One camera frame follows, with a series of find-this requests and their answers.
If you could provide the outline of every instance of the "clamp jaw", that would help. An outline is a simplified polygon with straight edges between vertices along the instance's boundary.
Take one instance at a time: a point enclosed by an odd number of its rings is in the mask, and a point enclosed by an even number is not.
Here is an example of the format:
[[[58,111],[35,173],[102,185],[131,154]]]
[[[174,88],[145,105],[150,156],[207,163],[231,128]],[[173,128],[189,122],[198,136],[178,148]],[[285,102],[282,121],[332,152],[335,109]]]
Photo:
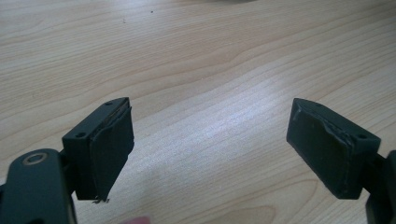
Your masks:
[[[64,150],[43,148],[11,163],[0,187],[0,223],[77,223],[71,194],[107,201],[134,148],[128,98],[109,101],[63,137]]]
[[[369,191],[370,224],[396,223],[396,151],[377,154],[380,138],[324,105],[294,99],[287,141],[338,199]]]

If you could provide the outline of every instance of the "screw hole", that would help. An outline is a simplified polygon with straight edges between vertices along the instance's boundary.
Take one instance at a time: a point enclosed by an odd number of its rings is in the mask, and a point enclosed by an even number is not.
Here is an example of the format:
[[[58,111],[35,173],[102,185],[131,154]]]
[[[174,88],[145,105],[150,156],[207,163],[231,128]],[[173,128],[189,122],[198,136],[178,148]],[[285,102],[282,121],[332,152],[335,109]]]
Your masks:
[[[367,136],[364,135],[364,134],[358,134],[358,137],[361,138],[361,139],[366,139],[367,138]]]
[[[36,218],[33,219],[32,221],[28,222],[27,224],[44,224],[44,220],[43,218]]]
[[[83,136],[85,136],[85,133],[78,133],[78,134],[76,134],[76,137],[83,137]]]

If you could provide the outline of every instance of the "wooden table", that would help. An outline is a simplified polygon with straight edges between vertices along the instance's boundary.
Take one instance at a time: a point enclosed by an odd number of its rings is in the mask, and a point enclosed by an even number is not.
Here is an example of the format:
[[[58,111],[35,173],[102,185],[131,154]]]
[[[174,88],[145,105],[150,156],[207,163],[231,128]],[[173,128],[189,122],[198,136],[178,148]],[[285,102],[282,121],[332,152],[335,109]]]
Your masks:
[[[135,147],[79,223],[365,223],[286,142],[294,97],[396,145],[396,2],[0,3],[0,176],[128,96]]]

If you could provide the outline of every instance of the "circular hole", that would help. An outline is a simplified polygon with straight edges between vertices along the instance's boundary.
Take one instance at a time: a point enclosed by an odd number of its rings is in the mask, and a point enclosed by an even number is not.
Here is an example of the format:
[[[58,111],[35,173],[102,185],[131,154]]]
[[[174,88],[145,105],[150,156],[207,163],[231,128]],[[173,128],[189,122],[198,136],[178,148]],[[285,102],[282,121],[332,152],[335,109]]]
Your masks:
[[[43,157],[44,157],[44,155],[42,155],[42,154],[37,154],[37,155],[34,155],[34,156],[32,156],[32,157],[29,157],[29,158],[27,159],[27,161],[29,161],[29,162],[40,161],[40,160],[43,159]]]
[[[44,224],[43,218],[35,218],[32,221],[28,222],[27,224]]]
[[[364,135],[364,134],[361,134],[361,133],[360,133],[360,134],[358,134],[358,137],[359,137],[359,138],[361,138],[361,139],[366,139],[366,138],[367,138],[367,136],[366,136],[366,135]]]
[[[45,152],[37,152],[27,156],[23,159],[23,165],[35,165],[42,161],[44,161],[48,157],[48,154]]]
[[[85,133],[78,133],[78,134],[76,135],[76,137],[83,137],[83,136],[85,136]]]

